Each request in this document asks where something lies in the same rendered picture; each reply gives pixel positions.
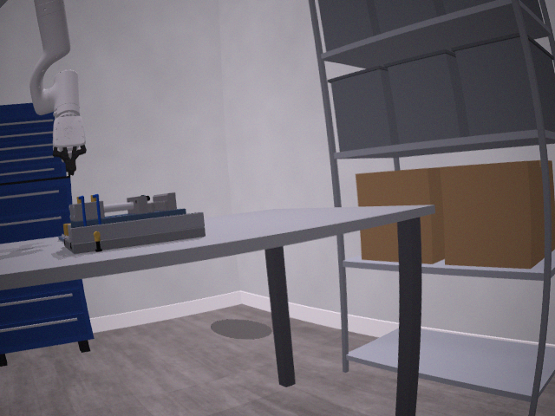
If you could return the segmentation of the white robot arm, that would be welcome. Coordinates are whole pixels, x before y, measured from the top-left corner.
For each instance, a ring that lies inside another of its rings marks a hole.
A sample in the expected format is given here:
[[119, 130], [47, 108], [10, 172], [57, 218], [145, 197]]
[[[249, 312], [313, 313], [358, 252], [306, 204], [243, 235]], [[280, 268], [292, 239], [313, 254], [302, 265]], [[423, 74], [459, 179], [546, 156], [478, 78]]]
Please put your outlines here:
[[42, 56], [30, 77], [29, 88], [38, 115], [53, 113], [55, 119], [65, 113], [80, 116], [78, 74], [64, 70], [54, 78], [54, 86], [45, 89], [47, 69], [70, 51], [69, 27], [64, 0], [34, 0], [42, 39]]

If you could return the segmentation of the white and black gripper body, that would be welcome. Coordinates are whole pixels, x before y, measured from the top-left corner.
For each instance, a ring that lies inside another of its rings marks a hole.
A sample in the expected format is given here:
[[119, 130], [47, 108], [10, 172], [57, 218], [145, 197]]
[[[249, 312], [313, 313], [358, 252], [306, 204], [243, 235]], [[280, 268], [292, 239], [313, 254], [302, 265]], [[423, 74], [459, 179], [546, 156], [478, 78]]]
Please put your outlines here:
[[67, 147], [68, 153], [70, 153], [73, 146], [77, 146], [76, 151], [80, 150], [79, 146], [86, 144], [86, 137], [82, 117], [75, 113], [65, 114], [54, 120], [53, 151], [54, 147], [61, 147], [57, 149], [59, 152], [63, 151], [63, 147]]

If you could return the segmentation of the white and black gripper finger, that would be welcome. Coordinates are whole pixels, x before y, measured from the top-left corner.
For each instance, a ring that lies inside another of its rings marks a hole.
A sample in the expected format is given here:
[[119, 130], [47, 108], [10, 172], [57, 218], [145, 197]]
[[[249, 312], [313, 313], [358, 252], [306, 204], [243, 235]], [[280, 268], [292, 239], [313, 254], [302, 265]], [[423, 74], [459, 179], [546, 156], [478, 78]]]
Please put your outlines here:
[[72, 168], [71, 168], [71, 159], [69, 157], [67, 147], [63, 147], [62, 148], [63, 151], [61, 151], [61, 152], [58, 152], [57, 148], [58, 147], [54, 147], [53, 156], [54, 157], [60, 157], [64, 161], [64, 163], [66, 165], [66, 172], [68, 172], [68, 174], [70, 176], [71, 172], [72, 172]]
[[76, 171], [75, 160], [78, 158], [79, 155], [82, 155], [82, 154], [86, 153], [86, 151], [87, 151], [85, 145], [81, 146], [80, 150], [76, 151], [76, 148], [77, 148], [77, 146], [73, 146], [73, 150], [72, 150], [73, 154], [71, 156], [71, 168], [72, 168], [71, 175], [74, 175], [74, 172]]

